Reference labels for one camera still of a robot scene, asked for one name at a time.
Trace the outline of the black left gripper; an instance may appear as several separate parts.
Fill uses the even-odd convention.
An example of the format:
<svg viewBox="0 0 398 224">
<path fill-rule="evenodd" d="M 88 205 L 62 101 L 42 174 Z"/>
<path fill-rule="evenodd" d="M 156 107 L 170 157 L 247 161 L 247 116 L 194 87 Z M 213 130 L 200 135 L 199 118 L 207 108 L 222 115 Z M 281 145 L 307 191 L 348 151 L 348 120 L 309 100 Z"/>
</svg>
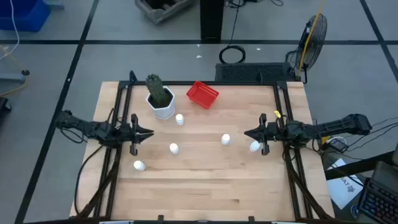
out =
<svg viewBox="0 0 398 224">
<path fill-rule="evenodd" d="M 141 126 L 138 126 L 138 118 L 136 114 L 131 115 L 131 124 L 122 124 L 120 129 L 122 142 L 129 141 L 130 145 L 130 154 L 133 156 L 137 155 L 137 133 L 138 134 L 138 143 L 140 144 L 142 141 L 154 135 L 154 131 L 151 129 L 146 129 Z"/>
</svg>

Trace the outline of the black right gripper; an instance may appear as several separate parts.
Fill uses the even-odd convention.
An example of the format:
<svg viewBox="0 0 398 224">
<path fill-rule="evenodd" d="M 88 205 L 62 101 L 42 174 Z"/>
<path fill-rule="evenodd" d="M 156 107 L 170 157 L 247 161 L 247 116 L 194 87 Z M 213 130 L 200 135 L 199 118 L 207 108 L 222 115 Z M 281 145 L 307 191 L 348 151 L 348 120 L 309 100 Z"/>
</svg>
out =
<svg viewBox="0 0 398 224">
<path fill-rule="evenodd" d="M 261 153 L 263 156 L 270 153 L 268 141 L 278 141 L 280 139 L 279 127 L 276 122 L 267 122 L 266 114 L 262 113 L 259 117 L 259 126 L 244 132 L 244 134 L 253 140 L 262 143 Z"/>
</svg>

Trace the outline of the red plastic basket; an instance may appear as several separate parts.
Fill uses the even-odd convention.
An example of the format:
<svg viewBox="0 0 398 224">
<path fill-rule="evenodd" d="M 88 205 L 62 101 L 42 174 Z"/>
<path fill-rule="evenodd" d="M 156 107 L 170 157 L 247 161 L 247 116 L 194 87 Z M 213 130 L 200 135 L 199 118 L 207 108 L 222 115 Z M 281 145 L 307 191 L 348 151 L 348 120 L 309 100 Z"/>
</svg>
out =
<svg viewBox="0 0 398 224">
<path fill-rule="evenodd" d="M 196 81 L 187 91 L 187 96 L 192 102 L 207 110 L 210 109 L 218 95 L 218 91 L 200 81 Z"/>
</svg>

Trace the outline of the white hexagonal plant pot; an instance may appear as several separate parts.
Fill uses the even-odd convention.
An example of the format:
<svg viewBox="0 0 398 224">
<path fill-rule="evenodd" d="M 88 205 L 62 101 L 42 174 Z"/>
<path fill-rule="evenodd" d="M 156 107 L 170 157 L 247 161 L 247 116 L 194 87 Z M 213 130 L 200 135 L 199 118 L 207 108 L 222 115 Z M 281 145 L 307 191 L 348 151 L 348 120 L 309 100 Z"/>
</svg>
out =
<svg viewBox="0 0 398 224">
<path fill-rule="evenodd" d="M 146 102 L 152 108 L 153 114 L 156 118 L 169 119 L 175 114 L 175 95 L 170 90 L 169 87 L 163 86 L 163 89 L 169 94 L 169 97 L 171 98 L 168 106 L 163 107 L 163 108 L 155 108 L 152 105 L 152 96 L 150 95 L 150 93 L 146 97 Z"/>
</svg>

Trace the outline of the green cactus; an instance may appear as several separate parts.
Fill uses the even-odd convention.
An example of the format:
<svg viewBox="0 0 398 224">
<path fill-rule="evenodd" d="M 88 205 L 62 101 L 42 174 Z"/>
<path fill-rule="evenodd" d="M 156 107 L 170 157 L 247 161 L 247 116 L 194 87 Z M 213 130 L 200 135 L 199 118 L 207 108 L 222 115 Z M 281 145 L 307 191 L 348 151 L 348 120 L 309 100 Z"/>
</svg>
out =
<svg viewBox="0 0 398 224">
<path fill-rule="evenodd" d="M 148 75 L 146 86 L 150 93 L 149 102 L 154 108 L 164 108 L 169 105 L 171 101 L 170 94 L 164 89 L 162 80 L 158 75 Z"/>
</svg>

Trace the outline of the black perforated mat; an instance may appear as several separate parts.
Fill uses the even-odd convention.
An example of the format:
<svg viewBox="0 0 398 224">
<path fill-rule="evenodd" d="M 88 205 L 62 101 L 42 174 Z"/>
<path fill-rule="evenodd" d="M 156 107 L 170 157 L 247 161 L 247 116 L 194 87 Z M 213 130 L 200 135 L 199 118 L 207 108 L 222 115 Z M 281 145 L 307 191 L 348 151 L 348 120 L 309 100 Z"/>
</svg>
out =
<svg viewBox="0 0 398 224">
<path fill-rule="evenodd" d="M 218 63 L 218 82 L 279 82 L 296 81 L 293 68 L 287 62 L 276 63 Z"/>
</svg>

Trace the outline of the white paper sheet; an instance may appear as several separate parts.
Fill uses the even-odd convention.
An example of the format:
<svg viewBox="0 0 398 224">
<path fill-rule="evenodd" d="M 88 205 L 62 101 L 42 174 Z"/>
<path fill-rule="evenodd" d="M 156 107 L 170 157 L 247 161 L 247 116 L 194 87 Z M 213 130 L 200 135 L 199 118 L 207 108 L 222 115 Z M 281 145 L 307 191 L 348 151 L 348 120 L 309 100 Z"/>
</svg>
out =
<svg viewBox="0 0 398 224">
<path fill-rule="evenodd" d="M 340 210 L 363 189 L 363 183 L 355 175 L 328 180 L 327 186 L 331 200 Z"/>
</svg>

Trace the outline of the black metal beam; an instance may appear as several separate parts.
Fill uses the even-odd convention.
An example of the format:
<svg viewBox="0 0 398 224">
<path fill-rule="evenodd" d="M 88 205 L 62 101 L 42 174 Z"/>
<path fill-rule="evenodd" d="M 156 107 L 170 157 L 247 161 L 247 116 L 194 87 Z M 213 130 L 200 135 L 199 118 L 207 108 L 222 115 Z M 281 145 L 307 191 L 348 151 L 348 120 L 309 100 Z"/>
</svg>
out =
<svg viewBox="0 0 398 224">
<path fill-rule="evenodd" d="M 390 166 L 398 166 L 398 151 L 391 151 L 378 156 L 370 157 L 358 162 L 350 163 L 325 171 L 326 180 L 337 179 L 374 170 L 378 162 L 385 162 Z"/>
</svg>

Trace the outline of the black floor fan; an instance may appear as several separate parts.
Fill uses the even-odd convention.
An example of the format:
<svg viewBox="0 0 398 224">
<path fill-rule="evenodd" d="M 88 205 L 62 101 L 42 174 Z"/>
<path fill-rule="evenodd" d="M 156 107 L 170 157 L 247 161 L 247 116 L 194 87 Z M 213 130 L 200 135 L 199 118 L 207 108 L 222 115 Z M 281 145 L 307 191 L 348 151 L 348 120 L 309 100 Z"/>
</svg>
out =
<svg viewBox="0 0 398 224">
<path fill-rule="evenodd" d="M 285 55 L 285 62 L 294 64 L 290 70 L 297 80 L 301 80 L 301 77 L 294 70 L 304 73 L 304 84 L 308 82 L 307 72 L 313 67 L 322 50 L 327 27 L 327 18 L 323 14 L 312 16 L 305 25 L 297 48 Z"/>
</svg>

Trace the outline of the grey crate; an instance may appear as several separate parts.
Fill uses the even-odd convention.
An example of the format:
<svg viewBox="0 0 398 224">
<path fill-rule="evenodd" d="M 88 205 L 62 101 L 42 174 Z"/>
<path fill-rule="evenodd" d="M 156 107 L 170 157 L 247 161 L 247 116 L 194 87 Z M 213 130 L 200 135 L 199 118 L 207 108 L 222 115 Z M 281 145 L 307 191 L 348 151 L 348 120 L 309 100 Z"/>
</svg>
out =
<svg viewBox="0 0 398 224">
<path fill-rule="evenodd" d="M 198 0 L 134 0 L 142 14 L 157 25 L 192 7 Z"/>
</svg>

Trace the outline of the black computer keyboard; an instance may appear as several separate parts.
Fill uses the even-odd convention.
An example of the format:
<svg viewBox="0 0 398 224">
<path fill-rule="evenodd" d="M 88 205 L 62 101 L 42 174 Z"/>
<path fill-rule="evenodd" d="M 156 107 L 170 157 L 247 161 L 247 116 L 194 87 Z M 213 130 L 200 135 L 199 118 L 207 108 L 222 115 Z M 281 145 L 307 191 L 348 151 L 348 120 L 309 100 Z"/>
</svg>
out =
<svg viewBox="0 0 398 224">
<path fill-rule="evenodd" d="M 363 187 L 358 210 L 379 224 L 398 224 L 398 192 L 368 179 Z"/>
</svg>

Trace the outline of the grey cart base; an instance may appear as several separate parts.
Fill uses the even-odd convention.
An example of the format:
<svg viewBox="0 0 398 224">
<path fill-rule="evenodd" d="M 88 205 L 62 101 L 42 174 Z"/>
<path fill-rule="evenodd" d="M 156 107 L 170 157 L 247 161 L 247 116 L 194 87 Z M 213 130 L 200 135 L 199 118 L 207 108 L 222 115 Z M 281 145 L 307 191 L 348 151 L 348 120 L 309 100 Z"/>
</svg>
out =
<svg viewBox="0 0 398 224">
<path fill-rule="evenodd" d="M 4 73 L 0 72 L 0 80 L 15 81 L 20 83 L 25 83 L 27 77 L 30 75 L 29 70 L 22 70 L 17 73 Z"/>
</svg>

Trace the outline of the blue plastic bin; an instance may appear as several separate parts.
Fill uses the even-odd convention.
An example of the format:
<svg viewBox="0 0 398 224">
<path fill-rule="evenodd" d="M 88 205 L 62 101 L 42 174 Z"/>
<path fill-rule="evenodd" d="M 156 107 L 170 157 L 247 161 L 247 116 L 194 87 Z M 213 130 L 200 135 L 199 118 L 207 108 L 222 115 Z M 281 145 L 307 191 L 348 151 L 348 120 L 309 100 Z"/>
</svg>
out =
<svg viewBox="0 0 398 224">
<path fill-rule="evenodd" d="M 44 0 L 0 0 L 0 30 L 38 32 L 49 15 Z"/>
</svg>

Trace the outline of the black metal table frame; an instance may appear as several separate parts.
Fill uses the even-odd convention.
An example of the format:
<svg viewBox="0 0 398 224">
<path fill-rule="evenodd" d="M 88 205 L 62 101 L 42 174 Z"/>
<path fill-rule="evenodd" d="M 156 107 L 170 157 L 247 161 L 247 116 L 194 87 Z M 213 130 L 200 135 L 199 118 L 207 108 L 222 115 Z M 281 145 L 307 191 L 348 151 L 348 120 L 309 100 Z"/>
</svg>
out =
<svg viewBox="0 0 398 224">
<path fill-rule="evenodd" d="M 146 102 L 146 86 L 101 84 L 95 120 L 104 121 L 119 101 L 118 118 L 136 114 L 139 124 L 154 135 L 137 146 L 136 156 L 130 154 L 129 143 L 116 151 L 89 141 L 78 206 L 83 208 L 90 201 L 103 167 L 113 163 L 105 155 L 117 154 L 118 173 L 97 204 L 102 216 L 115 220 L 155 220 L 159 215 L 183 221 L 294 220 L 281 143 L 272 142 L 270 153 L 263 156 L 249 150 L 252 140 L 244 134 L 258 125 L 261 113 L 274 120 L 274 111 L 285 108 L 283 101 L 274 98 L 282 90 L 257 83 L 215 83 L 219 95 L 206 110 L 188 99 L 190 87 L 189 82 L 169 85 L 176 111 L 184 117 L 184 124 L 178 125 L 173 118 L 153 115 Z M 221 143 L 224 134 L 231 137 L 227 145 Z M 178 154 L 171 153 L 172 143 L 178 145 Z M 136 170 L 135 161 L 142 161 L 146 169 Z"/>
</svg>

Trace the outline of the black upright post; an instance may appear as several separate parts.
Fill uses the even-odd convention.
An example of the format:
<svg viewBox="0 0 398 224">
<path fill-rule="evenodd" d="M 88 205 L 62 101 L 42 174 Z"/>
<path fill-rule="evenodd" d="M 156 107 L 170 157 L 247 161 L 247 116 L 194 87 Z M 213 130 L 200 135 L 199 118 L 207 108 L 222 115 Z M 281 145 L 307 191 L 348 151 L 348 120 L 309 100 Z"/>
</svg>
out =
<svg viewBox="0 0 398 224">
<path fill-rule="evenodd" d="M 224 0 L 200 0 L 200 34 L 205 42 L 220 43 Z"/>
</svg>

